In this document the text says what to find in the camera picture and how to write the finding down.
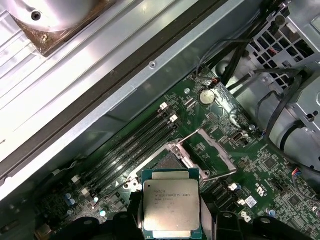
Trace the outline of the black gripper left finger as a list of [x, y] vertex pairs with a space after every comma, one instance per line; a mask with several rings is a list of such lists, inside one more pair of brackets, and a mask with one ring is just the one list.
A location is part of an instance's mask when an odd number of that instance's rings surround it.
[[93, 217], [82, 217], [71, 225], [72, 240], [143, 240], [141, 227], [143, 193], [133, 192], [126, 212], [100, 223]]

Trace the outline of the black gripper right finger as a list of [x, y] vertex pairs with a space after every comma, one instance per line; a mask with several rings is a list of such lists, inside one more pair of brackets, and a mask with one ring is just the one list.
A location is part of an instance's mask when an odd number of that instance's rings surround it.
[[269, 216], [249, 222], [234, 213], [234, 197], [201, 195], [201, 224], [208, 240], [309, 240], [310, 237]]

